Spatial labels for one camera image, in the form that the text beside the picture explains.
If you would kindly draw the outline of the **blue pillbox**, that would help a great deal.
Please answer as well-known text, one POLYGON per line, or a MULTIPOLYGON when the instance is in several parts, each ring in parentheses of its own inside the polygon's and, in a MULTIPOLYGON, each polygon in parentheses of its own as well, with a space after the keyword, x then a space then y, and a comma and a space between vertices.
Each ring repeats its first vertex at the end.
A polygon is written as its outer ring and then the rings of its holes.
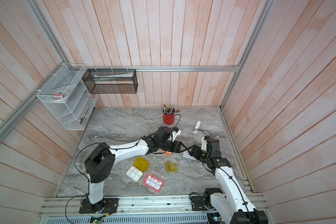
POLYGON ((183 152, 183 153, 181 154, 181 156, 182 156, 183 158, 186 158, 186 159, 190 159, 190 160, 193 160, 193 161, 197 161, 197 159, 194 158, 193 156, 191 156, 191 155, 188 153, 188 151, 183 152))

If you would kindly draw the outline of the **orange pillbox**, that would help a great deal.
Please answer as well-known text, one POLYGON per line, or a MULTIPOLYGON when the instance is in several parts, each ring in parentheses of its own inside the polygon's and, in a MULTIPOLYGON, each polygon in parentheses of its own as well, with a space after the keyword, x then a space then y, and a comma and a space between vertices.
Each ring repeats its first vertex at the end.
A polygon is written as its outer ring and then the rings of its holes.
POLYGON ((172 152, 168 152, 168 151, 164 151, 163 152, 165 155, 168 155, 168 156, 171 156, 172 155, 172 152))

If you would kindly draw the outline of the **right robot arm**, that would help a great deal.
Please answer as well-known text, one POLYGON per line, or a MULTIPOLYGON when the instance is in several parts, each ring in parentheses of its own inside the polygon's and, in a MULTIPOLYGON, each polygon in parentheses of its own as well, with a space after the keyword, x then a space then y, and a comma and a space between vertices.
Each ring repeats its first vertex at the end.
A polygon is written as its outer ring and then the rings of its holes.
POLYGON ((269 223, 266 213, 257 210, 242 190, 231 164, 221 154, 219 140, 205 137, 201 147, 193 145, 188 152, 207 165, 222 187, 205 191, 206 207, 215 209, 226 224, 269 223))

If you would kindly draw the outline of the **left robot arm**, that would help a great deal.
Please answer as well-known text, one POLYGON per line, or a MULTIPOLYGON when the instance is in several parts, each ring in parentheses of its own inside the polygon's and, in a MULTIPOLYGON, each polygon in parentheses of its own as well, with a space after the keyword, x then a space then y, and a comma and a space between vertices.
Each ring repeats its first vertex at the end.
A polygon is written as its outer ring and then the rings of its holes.
POLYGON ((160 127, 155 133, 132 143, 118 146, 99 143, 85 160, 85 170, 89 179, 89 203, 95 205, 104 199, 104 181, 114 164, 131 157, 153 154, 159 149, 172 153, 187 151, 187 147, 176 140, 179 131, 178 128, 160 127))

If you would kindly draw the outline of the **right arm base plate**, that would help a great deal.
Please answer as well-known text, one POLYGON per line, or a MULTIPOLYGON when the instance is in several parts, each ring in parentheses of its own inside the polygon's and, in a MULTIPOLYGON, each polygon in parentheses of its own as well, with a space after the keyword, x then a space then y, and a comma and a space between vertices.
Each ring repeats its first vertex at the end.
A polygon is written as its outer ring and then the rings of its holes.
POLYGON ((231 205, 222 193, 213 193, 207 196, 197 194, 189 195, 193 211, 212 211, 229 213, 231 205))

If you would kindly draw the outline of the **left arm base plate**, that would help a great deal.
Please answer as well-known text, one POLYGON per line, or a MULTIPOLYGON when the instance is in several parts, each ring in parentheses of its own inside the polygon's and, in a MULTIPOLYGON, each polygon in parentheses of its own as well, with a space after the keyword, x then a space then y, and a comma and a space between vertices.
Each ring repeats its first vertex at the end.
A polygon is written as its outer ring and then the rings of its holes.
POLYGON ((96 204, 91 204, 89 199, 83 199, 79 214, 91 214, 91 213, 116 213, 118 207, 118 198, 103 198, 96 204))

